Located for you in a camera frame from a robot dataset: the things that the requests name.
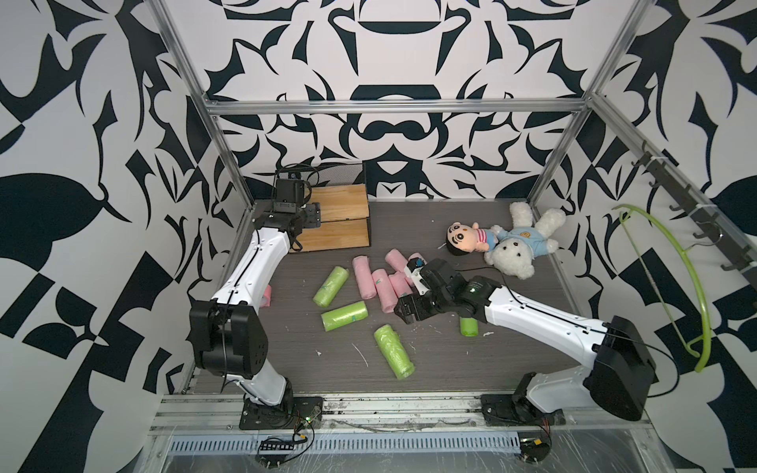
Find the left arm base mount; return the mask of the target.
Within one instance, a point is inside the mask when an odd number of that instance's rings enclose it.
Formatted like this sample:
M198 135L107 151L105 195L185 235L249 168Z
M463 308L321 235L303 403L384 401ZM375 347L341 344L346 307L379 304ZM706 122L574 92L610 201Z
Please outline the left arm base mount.
M285 398L280 405L257 404L244 399L239 423L241 431L286 430L295 428L301 421L310 418L321 421L323 401L320 396L295 396Z

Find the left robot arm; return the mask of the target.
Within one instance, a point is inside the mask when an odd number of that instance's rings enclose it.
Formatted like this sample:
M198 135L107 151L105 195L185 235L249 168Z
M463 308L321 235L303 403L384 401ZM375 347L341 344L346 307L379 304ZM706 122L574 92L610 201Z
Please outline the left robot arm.
M254 219L250 244L227 282L208 301L189 311L195 366L224 384L236 384L244 399L288 415L294 406L292 384L267 360L268 338L258 317L265 290L283 258L300 251L298 236L311 213L311 184L278 179L270 207Z

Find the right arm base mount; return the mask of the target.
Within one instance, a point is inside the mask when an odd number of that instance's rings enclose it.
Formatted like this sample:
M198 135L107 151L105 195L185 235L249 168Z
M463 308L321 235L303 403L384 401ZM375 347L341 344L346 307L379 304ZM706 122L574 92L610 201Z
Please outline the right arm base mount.
M487 426L563 426L566 419L563 411L544 413L534 407L524 396L516 394L482 394L481 413Z

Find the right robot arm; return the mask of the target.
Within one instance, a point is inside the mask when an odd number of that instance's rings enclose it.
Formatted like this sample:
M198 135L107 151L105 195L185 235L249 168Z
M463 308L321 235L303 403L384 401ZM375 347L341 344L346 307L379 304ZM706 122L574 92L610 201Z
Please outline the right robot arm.
M395 314L405 323L454 313L522 333L577 362L575 368L561 372L525 374L506 413L488 408L486 416L522 425L550 422L556 414L577 408L601 408L625 421L643 417L656 381L656 364L650 345L632 321L572 315L490 278L467 279L442 259L413 258L404 273L417 290L395 306Z

